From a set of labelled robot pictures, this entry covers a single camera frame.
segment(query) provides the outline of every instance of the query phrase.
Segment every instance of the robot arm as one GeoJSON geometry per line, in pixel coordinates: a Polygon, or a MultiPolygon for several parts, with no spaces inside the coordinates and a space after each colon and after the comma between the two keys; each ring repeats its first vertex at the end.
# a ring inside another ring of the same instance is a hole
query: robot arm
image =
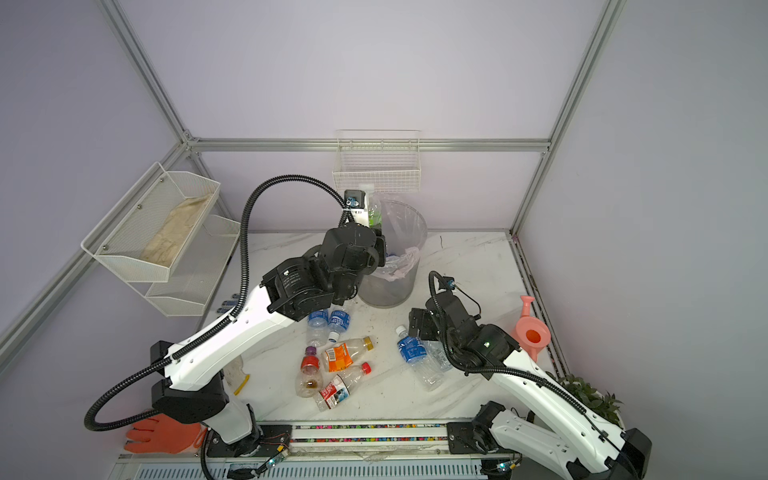
{"type": "MultiPolygon", "coordinates": [[[[346,197],[357,207],[350,208],[353,216],[366,220],[365,194],[348,190],[346,197]]],[[[347,223],[328,230],[323,244],[264,275],[237,318],[230,311],[180,343],[156,344],[152,362],[169,364],[165,378],[152,388],[153,408],[182,423],[203,422],[227,444],[257,437],[250,410],[227,391],[221,369],[271,333],[315,310],[353,298],[362,277],[383,264],[384,248],[384,237],[376,227],[347,223]],[[226,325],[199,346],[181,351],[221,324],[226,325]]]]}
{"type": "Polygon", "coordinates": [[[460,442],[475,452],[503,449],[526,455],[568,480],[575,478],[643,478],[650,440],[639,430],[626,432],[583,405],[547,374],[496,325],[479,326],[452,293],[453,279],[437,272],[440,293],[430,285],[426,310],[413,309],[411,336],[439,339],[451,364],[466,374],[480,373],[507,389],[543,419],[554,432],[518,418],[490,402],[466,428],[460,442]]]}

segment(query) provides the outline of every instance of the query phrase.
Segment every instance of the clear plastic bottle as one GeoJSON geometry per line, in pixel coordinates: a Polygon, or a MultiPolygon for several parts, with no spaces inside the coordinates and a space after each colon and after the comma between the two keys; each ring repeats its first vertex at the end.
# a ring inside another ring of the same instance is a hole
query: clear plastic bottle
{"type": "Polygon", "coordinates": [[[408,329],[401,325],[395,329],[399,341],[397,348],[400,356],[411,366],[413,373],[422,381],[422,385],[431,392],[442,383],[442,373],[437,362],[427,353],[422,341],[408,336],[408,329]]]}
{"type": "Polygon", "coordinates": [[[373,350],[373,341],[367,336],[351,339],[320,354],[324,372],[340,372],[359,360],[366,352],[373,350]]]}
{"type": "Polygon", "coordinates": [[[325,345],[328,341],[328,310],[310,313],[306,324],[306,344],[315,347],[325,345]]]}
{"type": "Polygon", "coordinates": [[[366,375],[371,373],[371,366],[367,362],[361,366],[354,365],[341,373],[333,376],[330,383],[326,385],[326,388],[315,394],[315,402],[317,402],[317,408],[321,412],[330,410],[339,405],[349,397],[349,393],[352,392],[357,384],[360,383],[366,375]]]}
{"type": "Polygon", "coordinates": [[[336,343],[339,341],[341,334],[346,332],[349,328],[349,313],[341,306],[331,312],[331,316],[328,319],[328,341],[336,343]]]}
{"type": "Polygon", "coordinates": [[[368,196],[368,223],[371,227],[382,223],[382,207],[378,196],[375,194],[368,196]]]}
{"type": "Polygon", "coordinates": [[[448,361],[448,357],[445,356],[445,350],[442,349],[442,342],[437,340],[422,340],[424,348],[427,349],[427,353],[432,356],[432,359],[437,363],[441,372],[448,372],[453,368],[453,365],[448,361]]]}
{"type": "Polygon", "coordinates": [[[304,351],[299,375],[296,377],[296,394],[308,399],[320,391],[323,385],[323,374],[320,373],[320,361],[317,358],[317,348],[308,346],[304,351]]]}

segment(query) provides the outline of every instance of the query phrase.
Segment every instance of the white marble table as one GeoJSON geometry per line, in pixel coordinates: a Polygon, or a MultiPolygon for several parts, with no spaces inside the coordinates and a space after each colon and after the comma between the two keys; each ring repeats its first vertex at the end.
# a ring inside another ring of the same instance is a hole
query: white marble table
{"type": "MultiPolygon", "coordinates": [[[[261,276],[289,257],[297,257],[313,245],[322,243],[321,233],[252,233],[249,235],[251,286],[261,276]]],[[[520,315],[525,289],[520,279],[508,236],[504,232],[430,233],[413,294],[402,305],[377,309],[360,299],[345,303],[351,323],[344,339],[371,336],[376,345],[364,359],[372,373],[360,388],[339,407],[320,412],[312,399],[296,396],[294,381],[306,347],[306,321],[283,329],[243,354],[250,381],[240,398],[249,402],[257,420],[364,420],[364,419],[466,419],[480,405],[493,400],[521,415],[528,411],[510,392],[480,375],[464,376],[455,369],[445,374],[443,384],[433,392],[424,391],[409,367],[402,361],[395,328],[408,324],[413,307],[424,307],[429,297],[427,274],[430,270],[453,276],[457,283],[482,306],[480,323],[495,323],[510,332],[520,315]]],[[[206,322],[216,319],[216,309],[231,300],[240,285],[240,254],[235,253],[222,280],[206,322]]],[[[456,293],[470,313],[476,306],[456,293]]],[[[552,370],[543,351],[539,366],[552,370]]],[[[330,374],[326,373],[324,381],[330,374]]]]}

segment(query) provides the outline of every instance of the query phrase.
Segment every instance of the potted plant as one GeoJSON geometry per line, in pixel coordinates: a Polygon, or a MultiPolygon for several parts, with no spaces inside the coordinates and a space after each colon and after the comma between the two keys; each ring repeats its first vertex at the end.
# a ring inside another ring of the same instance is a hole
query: potted plant
{"type": "MultiPolygon", "coordinates": [[[[550,372],[547,372],[547,374],[552,379],[554,379],[554,376],[550,372]]],[[[597,413],[599,416],[603,417],[614,425],[618,425],[620,429],[625,428],[624,421],[619,415],[619,405],[622,402],[616,400],[615,394],[606,392],[606,394],[603,395],[596,388],[590,385],[589,382],[584,381],[584,379],[582,379],[580,376],[566,375],[560,379],[557,379],[557,382],[566,390],[568,390],[571,395],[579,399],[579,401],[587,406],[590,410],[597,413]]],[[[532,411],[528,413],[526,420],[536,425],[550,429],[548,426],[544,425],[544,423],[541,422],[541,420],[536,415],[534,415],[532,411]]]]}

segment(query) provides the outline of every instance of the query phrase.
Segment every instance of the rubber glove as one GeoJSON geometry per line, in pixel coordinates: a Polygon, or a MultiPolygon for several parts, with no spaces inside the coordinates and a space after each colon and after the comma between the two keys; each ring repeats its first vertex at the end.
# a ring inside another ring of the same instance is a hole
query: rubber glove
{"type": "Polygon", "coordinates": [[[160,414],[134,423],[125,434],[134,443],[124,447],[133,453],[179,453],[198,440],[205,428],[200,423],[185,425],[160,414]]]}

